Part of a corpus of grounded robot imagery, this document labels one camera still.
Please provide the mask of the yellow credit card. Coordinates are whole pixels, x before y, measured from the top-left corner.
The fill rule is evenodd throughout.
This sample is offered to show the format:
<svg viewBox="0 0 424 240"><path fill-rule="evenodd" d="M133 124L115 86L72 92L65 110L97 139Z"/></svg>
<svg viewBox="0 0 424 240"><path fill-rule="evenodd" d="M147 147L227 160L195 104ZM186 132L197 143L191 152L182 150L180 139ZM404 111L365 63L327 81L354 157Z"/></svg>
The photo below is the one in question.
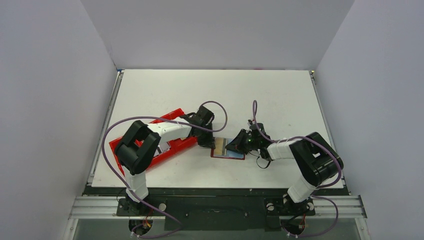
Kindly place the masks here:
<svg viewBox="0 0 424 240"><path fill-rule="evenodd" d="M216 137L215 139L215 149L213 150L213 157L225 157L227 154L226 145L228 144L228 139L223 137Z"/></svg>

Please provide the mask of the red leather card holder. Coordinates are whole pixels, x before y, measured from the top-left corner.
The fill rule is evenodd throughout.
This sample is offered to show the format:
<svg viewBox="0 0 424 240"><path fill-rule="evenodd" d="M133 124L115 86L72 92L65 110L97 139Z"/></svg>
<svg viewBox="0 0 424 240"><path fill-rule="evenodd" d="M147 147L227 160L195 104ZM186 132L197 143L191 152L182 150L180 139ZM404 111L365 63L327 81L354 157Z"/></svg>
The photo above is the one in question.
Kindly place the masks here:
<svg viewBox="0 0 424 240"><path fill-rule="evenodd" d="M231 142L233 139L232 138L226 138L227 139L227 143ZM224 157L214 157L213 156L213 151L214 149L211 150L210 152L210 157L211 158L217 158L217 159L229 159L229 160L245 160L246 159L246 155L245 154L240 154L234 151L230 151L230 150L226 150L226 156Z"/></svg>

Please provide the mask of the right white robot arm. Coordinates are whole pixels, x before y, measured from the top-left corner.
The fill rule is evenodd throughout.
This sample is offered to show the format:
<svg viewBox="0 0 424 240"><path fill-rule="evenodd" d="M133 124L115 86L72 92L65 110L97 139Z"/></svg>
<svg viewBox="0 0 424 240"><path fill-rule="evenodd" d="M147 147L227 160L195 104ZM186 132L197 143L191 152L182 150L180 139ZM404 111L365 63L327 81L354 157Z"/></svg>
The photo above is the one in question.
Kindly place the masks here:
<svg viewBox="0 0 424 240"><path fill-rule="evenodd" d="M316 190L331 187L342 177L342 159L318 132L272 140L263 124L253 122L249 129L241 129L225 148L245 155L257 151L268 162L295 160L300 177L282 199L282 207L289 214L296 213Z"/></svg>

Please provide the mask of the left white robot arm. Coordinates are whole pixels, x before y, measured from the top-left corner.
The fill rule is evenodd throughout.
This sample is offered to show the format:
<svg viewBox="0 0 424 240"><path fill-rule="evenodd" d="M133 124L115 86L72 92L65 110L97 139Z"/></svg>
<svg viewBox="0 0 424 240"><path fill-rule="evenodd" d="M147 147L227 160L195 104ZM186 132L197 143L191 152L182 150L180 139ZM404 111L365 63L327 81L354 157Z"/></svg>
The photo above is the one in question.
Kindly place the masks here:
<svg viewBox="0 0 424 240"><path fill-rule="evenodd" d="M131 124L115 147L114 154L123 166L129 208L136 215L143 215L149 210L146 170L157 148L170 141L195 137L200 147L214 149L214 118L212 111L200 106L197 112L174 119L163 118L158 123L136 120Z"/></svg>

